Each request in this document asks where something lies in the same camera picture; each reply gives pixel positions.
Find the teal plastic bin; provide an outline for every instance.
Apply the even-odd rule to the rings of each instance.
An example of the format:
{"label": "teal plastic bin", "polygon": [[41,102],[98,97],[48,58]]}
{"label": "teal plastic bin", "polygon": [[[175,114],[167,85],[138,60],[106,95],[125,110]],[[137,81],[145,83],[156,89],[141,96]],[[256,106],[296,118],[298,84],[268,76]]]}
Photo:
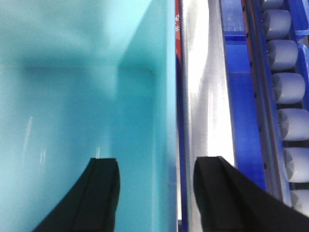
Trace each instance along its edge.
{"label": "teal plastic bin", "polygon": [[173,0],[0,1],[0,231],[29,232],[91,157],[116,232],[176,231]]}

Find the metal rail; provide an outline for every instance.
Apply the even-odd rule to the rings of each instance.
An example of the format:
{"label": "metal rail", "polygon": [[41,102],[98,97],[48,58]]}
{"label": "metal rail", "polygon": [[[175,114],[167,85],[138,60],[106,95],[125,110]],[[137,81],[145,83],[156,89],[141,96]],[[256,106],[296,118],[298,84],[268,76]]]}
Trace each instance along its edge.
{"label": "metal rail", "polygon": [[291,205],[259,1],[242,0],[267,191]]}
{"label": "metal rail", "polygon": [[219,0],[182,0],[186,187],[190,232],[202,232],[193,191],[197,157],[235,165]]}

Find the white roller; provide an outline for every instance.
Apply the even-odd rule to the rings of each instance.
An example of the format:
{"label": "white roller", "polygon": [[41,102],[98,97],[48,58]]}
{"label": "white roller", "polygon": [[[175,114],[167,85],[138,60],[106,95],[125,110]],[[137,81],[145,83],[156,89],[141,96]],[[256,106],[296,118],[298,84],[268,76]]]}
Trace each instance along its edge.
{"label": "white roller", "polygon": [[309,190],[292,190],[291,201],[294,209],[309,217]]}
{"label": "white roller", "polygon": [[283,39],[291,27],[291,14],[285,10],[266,10],[262,14],[267,40]]}
{"label": "white roller", "polygon": [[309,148],[285,148],[284,155],[288,180],[294,183],[309,182]]}
{"label": "white roller", "polygon": [[271,40],[267,43],[267,54],[271,70],[291,69],[298,57],[297,44],[292,40]]}
{"label": "white roller", "polygon": [[309,112],[304,109],[278,110],[281,138],[284,141],[309,139]]}
{"label": "white roller", "polygon": [[283,0],[260,0],[262,11],[268,9],[280,9],[283,4]]}
{"label": "white roller", "polygon": [[272,75],[276,102],[294,104],[300,102],[305,94],[305,81],[302,75],[281,72]]}

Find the teal bin wall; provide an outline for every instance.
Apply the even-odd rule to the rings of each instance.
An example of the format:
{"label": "teal bin wall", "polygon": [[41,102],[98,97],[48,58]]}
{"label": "teal bin wall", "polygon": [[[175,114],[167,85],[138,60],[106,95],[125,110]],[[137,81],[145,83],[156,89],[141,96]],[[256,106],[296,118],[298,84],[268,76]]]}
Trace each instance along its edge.
{"label": "teal bin wall", "polygon": [[176,231],[173,0],[0,2],[0,231],[31,231],[91,157],[116,232]]}

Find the stainless steel panel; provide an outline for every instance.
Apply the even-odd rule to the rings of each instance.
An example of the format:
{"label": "stainless steel panel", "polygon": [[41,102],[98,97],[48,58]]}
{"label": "stainless steel panel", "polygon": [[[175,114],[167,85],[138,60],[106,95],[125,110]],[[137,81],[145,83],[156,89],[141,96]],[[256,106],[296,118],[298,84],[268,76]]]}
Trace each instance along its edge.
{"label": "stainless steel panel", "polygon": [[183,0],[186,171],[190,232],[202,232],[193,191],[197,157],[235,165],[219,0]]}

